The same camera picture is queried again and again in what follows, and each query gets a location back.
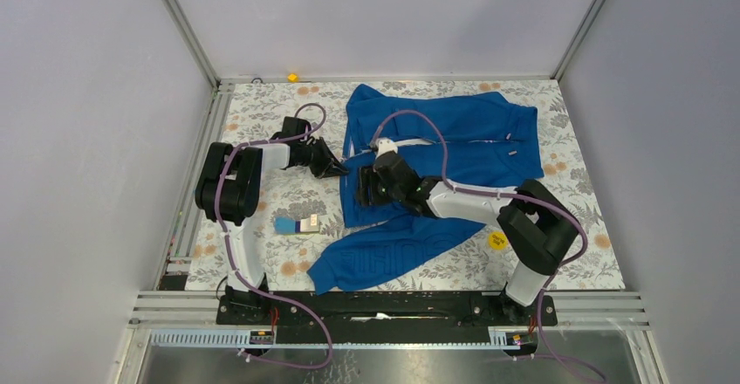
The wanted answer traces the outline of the blue zip-up jacket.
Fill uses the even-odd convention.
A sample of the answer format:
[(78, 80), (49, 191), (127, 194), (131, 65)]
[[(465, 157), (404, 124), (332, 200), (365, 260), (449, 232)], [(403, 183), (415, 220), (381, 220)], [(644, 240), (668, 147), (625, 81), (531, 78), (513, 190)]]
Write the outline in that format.
[(414, 216), (389, 203), (362, 207), (355, 199), (358, 169), (374, 160), (375, 131), (400, 141), (399, 154), (421, 176), (446, 175), (486, 187), (512, 187), (544, 175), (538, 111), (500, 93), (440, 99), (386, 96), (360, 85), (346, 105), (342, 154), (349, 174), (339, 180), (345, 226), (352, 233), (328, 245), (308, 271), (316, 293), (382, 285), (465, 242), (483, 228), (459, 219)]

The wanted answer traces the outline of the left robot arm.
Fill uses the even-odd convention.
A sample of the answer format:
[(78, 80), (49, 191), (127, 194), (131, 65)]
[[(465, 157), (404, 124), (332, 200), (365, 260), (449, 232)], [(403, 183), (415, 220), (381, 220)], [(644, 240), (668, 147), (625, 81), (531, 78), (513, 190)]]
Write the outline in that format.
[(348, 175), (348, 168), (330, 151), (318, 129), (297, 116), (286, 116), (281, 129), (267, 140), (241, 145), (213, 142), (195, 187), (195, 205), (221, 228), (229, 264), (227, 284), (245, 292), (237, 312), (251, 324), (268, 318), (271, 302), (266, 273), (249, 233), (260, 203), (262, 177), (271, 170), (308, 168), (318, 178)]

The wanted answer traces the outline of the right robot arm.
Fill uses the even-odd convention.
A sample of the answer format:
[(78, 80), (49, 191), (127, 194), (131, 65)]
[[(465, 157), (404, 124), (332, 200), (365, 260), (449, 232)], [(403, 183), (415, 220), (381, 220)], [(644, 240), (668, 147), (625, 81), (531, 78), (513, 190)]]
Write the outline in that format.
[(360, 168), (355, 198), (363, 207), (395, 203), (414, 216), (497, 225), (518, 264), (504, 287), (500, 311), (521, 325), (535, 312), (535, 300), (584, 229), (540, 182), (496, 189), (420, 176), (397, 153), (376, 157)]

